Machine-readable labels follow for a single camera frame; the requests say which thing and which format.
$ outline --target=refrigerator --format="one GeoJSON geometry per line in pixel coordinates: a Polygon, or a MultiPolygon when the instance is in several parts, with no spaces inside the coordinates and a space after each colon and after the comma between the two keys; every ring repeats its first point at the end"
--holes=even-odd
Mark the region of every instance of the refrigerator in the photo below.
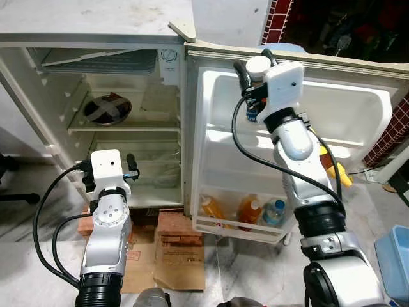
{"type": "MultiPolygon", "coordinates": [[[[127,181],[130,208],[184,207],[199,231],[277,243],[295,225],[290,203],[276,227],[238,222],[237,210],[248,194],[262,202],[286,201],[281,174],[244,157],[230,133],[240,98],[233,63],[262,49],[199,39],[187,43],[168,27],[175,20],[191,32],[189,0],[6,3],[0,10],[0,80],[61,168],[94,150],[116,148],[126,171],[131,153],[141,174],[127,181]],[[110,93],[129,100],[128,117],[112,125],[89,121],[87,104],[110,93]],[[206,214],[202,195],[217,200],[225,219],[206,214]]],[[[386,128],[392,105],[406,94],[407,68],[274,54],[278,62],[304,64],[297,111],[307,112],[337,159],[352,169],[386,128]]],[[[244,113],[238,119],[241,142],[272,160],[266,128],[248,122],[244,113]]],[[[69,179],[88,201],[81,174],[69,179]]]]}

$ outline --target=wall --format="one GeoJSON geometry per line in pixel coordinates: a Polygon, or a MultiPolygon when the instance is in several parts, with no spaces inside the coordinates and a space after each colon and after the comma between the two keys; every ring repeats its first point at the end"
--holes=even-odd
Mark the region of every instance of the wall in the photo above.
{"type": "Polygon", "coordinates": [[[260,45],[269,0],[192,0],[196,34],[220,45],[260,45]]]}
{"type": "Polygon", "coordinates": [[[0,152],[17,157],[46,156],[45,147],[0,84],[0,152]]]}

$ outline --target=water bottle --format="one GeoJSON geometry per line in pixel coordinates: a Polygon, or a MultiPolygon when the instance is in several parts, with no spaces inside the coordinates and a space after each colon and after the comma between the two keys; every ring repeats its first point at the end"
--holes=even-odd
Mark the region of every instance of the water bottle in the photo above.
{"type": "Polygon", "coordinates": [[[262,226],[277,226],[281,223],[284,217],[286,204],[282,200],[274,199],[265,204],[263,215],[261,216],[259,224],[262,226]]]}

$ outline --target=black chair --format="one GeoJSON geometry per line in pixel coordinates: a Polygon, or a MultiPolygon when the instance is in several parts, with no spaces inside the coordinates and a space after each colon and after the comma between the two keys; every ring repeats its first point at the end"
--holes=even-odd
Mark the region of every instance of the black chair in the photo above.
{"type": "MultiPolygon", "coordinates": [[[[10,156],[3,156],[0,153],[0,179],[3,177],[6,171],[17,171],[19,169],[18,162],[10,156]]],[[[40,196],[36,193],[29,193],[29,194],[9,194],[3,195],[0,194],[0,201],[16,201],[16,200],[25,200],[30,204],[35,204],[40,201],[40,196]]]]}

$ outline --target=orange juice bottle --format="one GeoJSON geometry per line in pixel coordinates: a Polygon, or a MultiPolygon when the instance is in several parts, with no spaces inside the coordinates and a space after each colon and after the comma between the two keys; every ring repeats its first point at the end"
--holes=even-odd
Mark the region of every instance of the orange juice bottle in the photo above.
{"type": "MultiPolygon", "coordinates": [[[[223,214],[222,209],[219,207],[217,201],[211,196],[200,196],[200,201],[203,210],[206,214],[210,217],[214,217],[215,219],[226,219],[223,214]]],[[[229,225],[219,224],[216,223],[217,226],[231,228],[229,225]]]]}
{"type": "MultiPolygon", "coordinates": [[[[261,204],[257,199],[248,199],[242,207],[239,215],[239,222],[256,224],[262,209],[261,204]]],[[[240,227],[241,230],[250,231],[250,228],[240,227]]]]}

